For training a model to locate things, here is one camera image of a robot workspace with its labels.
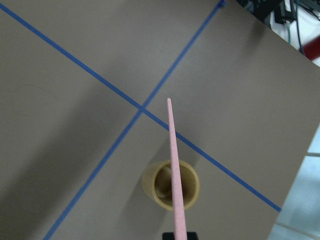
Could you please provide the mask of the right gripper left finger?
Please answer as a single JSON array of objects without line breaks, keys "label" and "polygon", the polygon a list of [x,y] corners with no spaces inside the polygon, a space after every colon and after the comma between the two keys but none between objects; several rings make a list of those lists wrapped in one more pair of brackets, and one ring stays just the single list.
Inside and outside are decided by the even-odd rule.
[{"label": "right gripper left finger", "polygon": [[162,240],[175,240],[175,234],[173,232],[164,232],[162,234]]}]

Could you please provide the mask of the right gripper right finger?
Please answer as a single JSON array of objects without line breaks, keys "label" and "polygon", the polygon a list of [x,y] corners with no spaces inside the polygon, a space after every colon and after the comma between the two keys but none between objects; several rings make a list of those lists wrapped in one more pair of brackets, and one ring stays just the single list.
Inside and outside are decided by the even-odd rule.
[{"label": "right gripper right finger", "polygon": [[187,240],[198,240],[198,235],[194,231],[187,232]]}]

